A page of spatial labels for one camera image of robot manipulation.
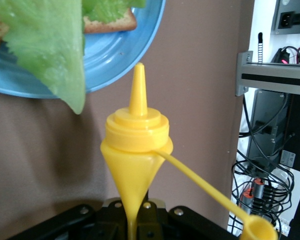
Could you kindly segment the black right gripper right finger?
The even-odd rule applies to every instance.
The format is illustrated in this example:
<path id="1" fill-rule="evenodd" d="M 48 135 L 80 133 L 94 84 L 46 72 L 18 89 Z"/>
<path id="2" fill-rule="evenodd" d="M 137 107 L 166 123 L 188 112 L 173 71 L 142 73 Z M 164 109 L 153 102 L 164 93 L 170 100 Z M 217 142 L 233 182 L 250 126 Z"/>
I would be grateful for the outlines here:
<path id="1" fill-rule="evenodd" d="M 137 216 L 138 240 L 237 240 L 238 237 L 198 214 L 178 205 L 166 210 L 164 201 L 144 199 Z"/>

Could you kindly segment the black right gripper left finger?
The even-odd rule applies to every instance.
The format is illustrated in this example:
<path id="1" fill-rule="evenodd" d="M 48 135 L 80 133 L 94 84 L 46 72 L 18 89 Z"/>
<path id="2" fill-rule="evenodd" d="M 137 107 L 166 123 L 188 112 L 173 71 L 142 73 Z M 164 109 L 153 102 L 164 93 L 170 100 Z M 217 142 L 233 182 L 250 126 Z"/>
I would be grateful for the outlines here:
<path id="1" fill-rule="evenodd" d="M 123 204 L 119 198 L 110 198 L 99 210 L 88 204 L 80 204 L 9 239 L 126 240 L 127 238 L 127 220 Z"/>

